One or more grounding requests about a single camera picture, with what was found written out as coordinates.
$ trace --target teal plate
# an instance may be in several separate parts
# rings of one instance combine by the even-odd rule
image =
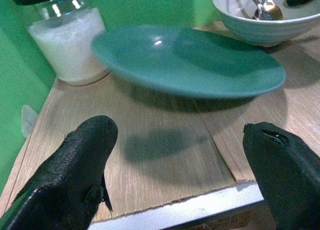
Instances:
[[[116,28],[92,43],[97,58],[129,81],[195,98],[252,97],[280,87],[286,73],[246,43],[183,27]]]

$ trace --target bowl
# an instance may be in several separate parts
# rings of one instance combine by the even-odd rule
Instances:
[[[286,0],[273,0],[283,13],[281,21],[252,19],[257,7],[252,0],[213,0],[223,24],[246,42],[271,47],[297,37],[320,23],[320,0],[289,8]]]

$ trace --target metal spoon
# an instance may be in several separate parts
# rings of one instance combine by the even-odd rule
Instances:
[[[283,15],[282,15],[282,12],[280,10],[280,8],[274,3],[273,0],[266,0],[263,4],[263,8],[265,11],[267,11],[271,17],[274,19],[274,20],[282,20],[283,19]],[[255,13],[254,13],[254,18],[256,20],[262,20],[260,17],[259,17],[259,11],[256,10]]]
[[[264,9],[264,6],[261,4],[259,0],[252,0],[256,7],[257,7],[257,18],[253,17],[256,20],[263,20],[263,21],[273,21],[276,20],[273,18],[272,15],[269,14],[268,11]]]

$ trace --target green backdrop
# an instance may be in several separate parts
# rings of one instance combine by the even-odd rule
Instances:
[[[212,0],[91,0],[107,29],[123,25],[164,24],[195,27],[218,18]],[[21,8],[0,0],[0,192],[24,143],[20,117],[23,105],[37,112],[55,79],[25,30]]]

